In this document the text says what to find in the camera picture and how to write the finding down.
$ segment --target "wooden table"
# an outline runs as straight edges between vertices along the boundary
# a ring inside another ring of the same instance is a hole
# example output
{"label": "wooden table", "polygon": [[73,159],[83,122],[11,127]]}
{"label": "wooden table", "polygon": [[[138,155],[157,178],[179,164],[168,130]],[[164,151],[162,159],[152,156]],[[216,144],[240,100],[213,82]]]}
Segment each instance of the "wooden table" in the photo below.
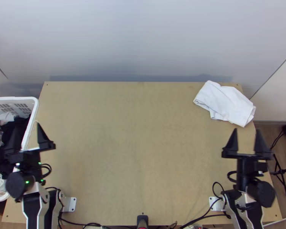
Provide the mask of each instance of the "wooden table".
{"label": "wooden table", "polygon": [[[236,160],[221,158],[221,151],[238,126],[211,120],[193,103],[203,84],[46,82],[36,120],[57,146],[41,153],[53,167],[46,185],[77,197],[76,211],[63,217],[135,225],[144,213],[150,225],[181,225],[206,212],[214,181],[232,189],[227,172]],[[239,151],[253,153],[254,124],[239,127],[238,137]],[[34,130],[29,146],[37,146]],[[264,180],[272,184],[268,173]],[[264,213],[263,221],[282,219],[277,201]],[[21,204],[9,198],[3,221],[24,223]]]}

